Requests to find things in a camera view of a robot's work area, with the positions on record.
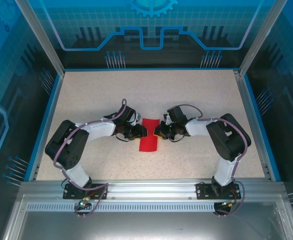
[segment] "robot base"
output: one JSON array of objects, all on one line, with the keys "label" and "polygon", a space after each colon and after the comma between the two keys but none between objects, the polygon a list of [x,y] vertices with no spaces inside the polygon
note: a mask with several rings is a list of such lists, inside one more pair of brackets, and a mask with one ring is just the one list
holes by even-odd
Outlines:
[{"label": "robot base", "polygon": [[237,200],[241,199],[239,185],[234,182],[224,186],[223,192],[219,196],[212,190],[212,183],[200,182],[195,185],[196,198],[198,200],[234,200],[235,196],[230,192],[231,190],[236,191]]},{"label": "robot base", "polygon": [[[101,184],[91,184],[89,187],[90,188],[95,188],[100,186]],[[64,187],[64,193],[63,193],[63,199],[83,199],[84,197],[87,197],[90,195],[90,199],[91,200],[98,200],[101,196],[101,194],[104,191],[104,187],[99,188],[95,191],[83,191],[80,190],[78,188],[76,188],[75,186],[73,186],[71,183],[67,183]],[[107,192],[104,194],[104,196],[102,197],[102,200],[107,199]]]}]

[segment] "speckled tabletop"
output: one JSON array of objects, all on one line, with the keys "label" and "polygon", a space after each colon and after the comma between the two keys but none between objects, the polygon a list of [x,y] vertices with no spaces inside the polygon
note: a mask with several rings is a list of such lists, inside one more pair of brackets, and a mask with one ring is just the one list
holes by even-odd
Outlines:
[{"label": "speckled tabletop", "polygon": [[[48,140],[62,121],[98,120],[117,112],[121,100],[143,118],[163,119],[177,104],[199,107],[204,118],[232,114],[252,140],[237,177],[264,177],[257,148],[232,70],[90,71],[65,74]],[[198,113],[183,107],[188,118]],[[185,137],[172,143],[158,140],[156,152],[139,152],[140,140],[121,142],[102,137],[86,144],[80,163],[94,180],[211,178],[219,155],[210,137]],[[37,180],[63,180],[44,153]]]}]

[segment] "enclosure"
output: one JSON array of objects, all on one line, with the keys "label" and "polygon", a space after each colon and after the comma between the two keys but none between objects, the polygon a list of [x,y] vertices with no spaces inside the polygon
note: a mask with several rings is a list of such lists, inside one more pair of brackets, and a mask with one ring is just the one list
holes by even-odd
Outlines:
[{"label": "enclosure", "polygon": [[[219,164],[208,136],[153,152],[113,136],[85,145],[85,172],[109,186],[78,219],[45,146],[123,98],[142,119],[232,114],[252,141],[241,209],[198,199]],[[30,238],[293,239],[293,0],[0,1],[0,239]]]}]

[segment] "metal base plate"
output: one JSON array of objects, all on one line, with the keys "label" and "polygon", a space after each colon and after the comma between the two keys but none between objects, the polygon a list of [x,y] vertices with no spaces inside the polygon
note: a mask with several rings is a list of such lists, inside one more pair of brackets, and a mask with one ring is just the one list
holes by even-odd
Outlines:
[{"label": "metal base plate", "polygon": [[[91,188],[100,186],[101,184],[92,184]],[[96,190],[96,193],[90,197],[91,200],[98,200],[101,194],[104,191],[104,187]],[[77,189],[71,183],[67,183],[64,187],[63,199],[83,199],[86,197],[85,192]],[[103,200],[107,199],[107,192],[102,197]]]},{"label": "metal base plate", "polygon": [[233,200],[235,199],[235,196],[232,192],[230,192],[231,190],[238,191],[236,193],[236,199],[241,199],[240,188],[236,183],[225,186],[223,194],[221,194],[219,197],[217,197],[213,192],[211,183],[199,183],[195,185],[196,198],[198,200]]}]

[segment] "red fabric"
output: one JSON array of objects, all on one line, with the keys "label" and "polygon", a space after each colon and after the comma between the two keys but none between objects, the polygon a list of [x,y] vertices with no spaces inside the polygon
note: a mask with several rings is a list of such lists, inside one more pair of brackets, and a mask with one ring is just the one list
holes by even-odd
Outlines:
[{"label": "red fabric", "polygon": [[140,139],[140,152],[155,152],[158,149],[158,137],[154,136],[155,128],[160,119],[143,118],[142,125],[147,129],[147,136]]}]

